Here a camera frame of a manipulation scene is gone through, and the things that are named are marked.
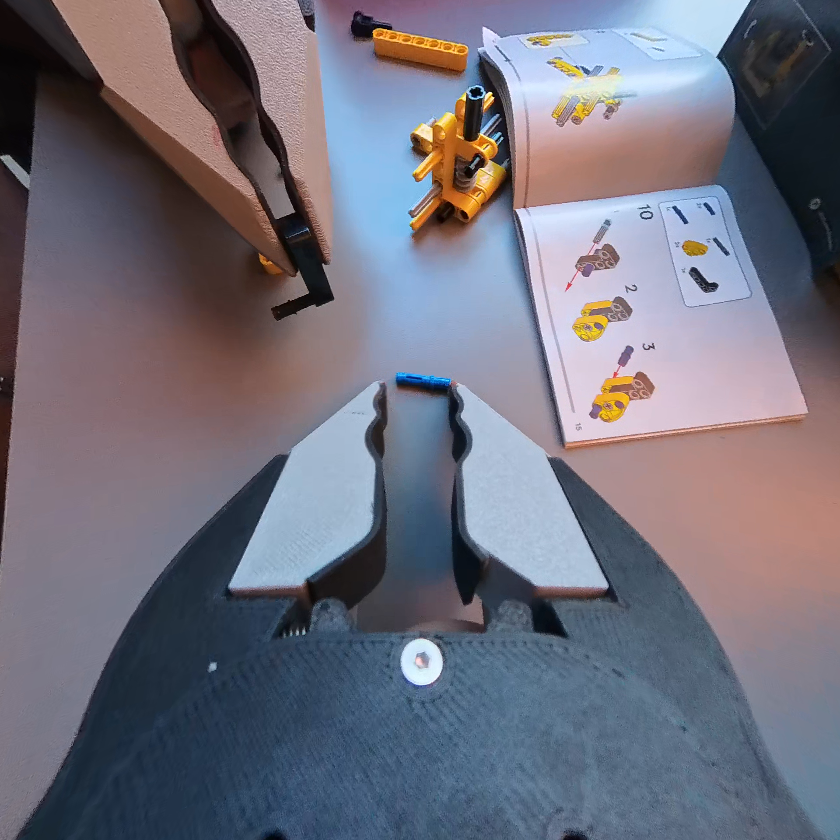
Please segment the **yellow lego assembly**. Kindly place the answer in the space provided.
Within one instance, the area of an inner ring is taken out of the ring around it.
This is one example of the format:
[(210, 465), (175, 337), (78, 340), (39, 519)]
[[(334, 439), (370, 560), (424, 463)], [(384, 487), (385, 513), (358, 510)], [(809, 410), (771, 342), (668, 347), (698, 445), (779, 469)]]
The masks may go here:
[(430, 177), (431, 186), (409, 210), (412, 231), (431, 218), (471, 221), (507, 178), (509, 161), (495, 162), (503, 134), (499, 114), (483, 123), (495, 101), (482, 86), (469, 87), (453, 112), (421, 123), (412, 133), (414, 150), (423, 160), (413, 172), (415, 182)]

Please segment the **long yellow lego beam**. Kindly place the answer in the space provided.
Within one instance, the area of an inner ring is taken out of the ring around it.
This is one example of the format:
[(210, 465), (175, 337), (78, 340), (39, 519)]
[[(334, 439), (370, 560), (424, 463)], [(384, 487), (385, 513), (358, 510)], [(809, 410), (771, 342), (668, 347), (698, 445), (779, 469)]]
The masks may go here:
[(372, 42), (375, 54), (381, 58), (457, 72), (467, 68), (469, 48), (460, 43), (382, 27), (373, 30)]

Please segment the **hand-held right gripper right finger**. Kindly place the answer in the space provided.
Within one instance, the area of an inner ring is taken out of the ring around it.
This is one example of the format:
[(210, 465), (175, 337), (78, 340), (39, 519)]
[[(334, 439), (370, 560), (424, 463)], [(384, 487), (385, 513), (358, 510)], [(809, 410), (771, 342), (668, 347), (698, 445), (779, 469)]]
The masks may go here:
[(455, 582), (464, 604), (604, 595), (607, 579), (546, 452), (451, 385)]

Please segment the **dark lego box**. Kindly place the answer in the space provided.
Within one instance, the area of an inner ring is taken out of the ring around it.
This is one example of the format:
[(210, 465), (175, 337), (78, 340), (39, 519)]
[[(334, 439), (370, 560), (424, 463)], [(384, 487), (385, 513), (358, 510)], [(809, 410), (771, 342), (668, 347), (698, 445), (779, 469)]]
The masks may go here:
[(814, 271), (838, 277), (839, 2), (752, 1), (718, 56)]

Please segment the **black angled lego piece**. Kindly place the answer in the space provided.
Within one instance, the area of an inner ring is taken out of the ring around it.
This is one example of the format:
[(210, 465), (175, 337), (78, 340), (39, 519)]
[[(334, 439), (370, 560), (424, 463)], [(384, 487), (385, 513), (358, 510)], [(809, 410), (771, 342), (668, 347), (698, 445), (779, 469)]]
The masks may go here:
[(271, 309), (280, 321), (309, 307), (320, 307), (334, 300), (326, 276), (317, 239), (299, 213), (291, 213), (276, 221), (280, 243), (302, 277), (307, 293)]

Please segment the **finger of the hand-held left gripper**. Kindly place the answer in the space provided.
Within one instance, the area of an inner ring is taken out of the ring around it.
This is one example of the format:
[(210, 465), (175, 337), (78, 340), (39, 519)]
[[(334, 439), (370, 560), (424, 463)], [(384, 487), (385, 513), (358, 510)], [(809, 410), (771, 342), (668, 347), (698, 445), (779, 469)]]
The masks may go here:
[(54, 5), (100, 77), (102, 99), (243, 239), (294, 277), (257, 190), (179, 67), (161, 4)]
[(333, 201), (318, 40), (299, 2), (200, 3), (200, 90), (269, 220), (297, 213), (329, 264)]

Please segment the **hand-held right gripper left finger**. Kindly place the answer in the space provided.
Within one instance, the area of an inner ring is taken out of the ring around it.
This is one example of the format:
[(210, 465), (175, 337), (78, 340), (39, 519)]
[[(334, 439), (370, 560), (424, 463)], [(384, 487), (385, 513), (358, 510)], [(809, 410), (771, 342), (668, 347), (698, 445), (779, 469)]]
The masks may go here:
[(228, 589), (358, 605), (385, 571), (385, 383), (375, 381), (289, 453)]

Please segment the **lego instruction booklet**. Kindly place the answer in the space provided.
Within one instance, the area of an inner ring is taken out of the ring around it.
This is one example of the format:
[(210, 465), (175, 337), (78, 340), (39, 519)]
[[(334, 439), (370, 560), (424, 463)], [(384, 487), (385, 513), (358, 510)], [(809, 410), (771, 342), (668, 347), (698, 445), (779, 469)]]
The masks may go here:
[(804, 418), (715, 183), (736, 103), (720, 60), (652, 27), (482, 39), (563, 443)]

